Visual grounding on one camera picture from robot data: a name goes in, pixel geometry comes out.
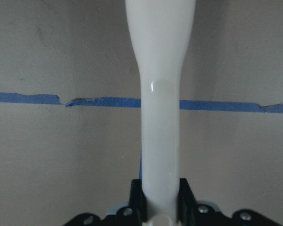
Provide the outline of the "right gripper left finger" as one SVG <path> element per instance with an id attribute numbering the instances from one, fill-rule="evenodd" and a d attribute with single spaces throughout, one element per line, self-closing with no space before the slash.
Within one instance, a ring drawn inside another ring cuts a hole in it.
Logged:
<path id="1" fill-rule="evenodd" d="M 76 215 L 66 226 L 141 226 L 148 220 L 142 180 L 133 179 L 128 202 L 112 205 L 104 218 L 90 212 Z"/>

